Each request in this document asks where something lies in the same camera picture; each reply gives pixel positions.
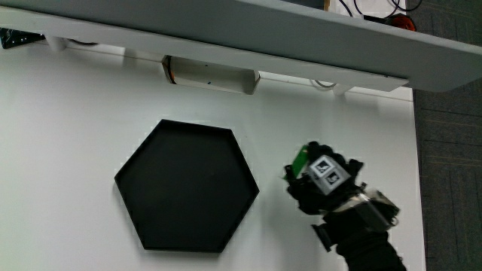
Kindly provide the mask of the person's right hand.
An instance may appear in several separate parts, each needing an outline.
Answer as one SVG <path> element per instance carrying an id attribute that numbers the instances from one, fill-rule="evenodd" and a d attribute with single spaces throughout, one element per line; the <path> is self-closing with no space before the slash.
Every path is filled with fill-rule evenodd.
<path id="1" fill-rule="evenodd" d="M 336 153 L 318 142 L 306 146 L 306 169 L 297 177 L 286 166 L 288 193 L 308 215 L 321 215 L 335 230 L 382 233 L 398 223 L 400 208 L 376 189 L 357 183 L 363 162 Z"/>

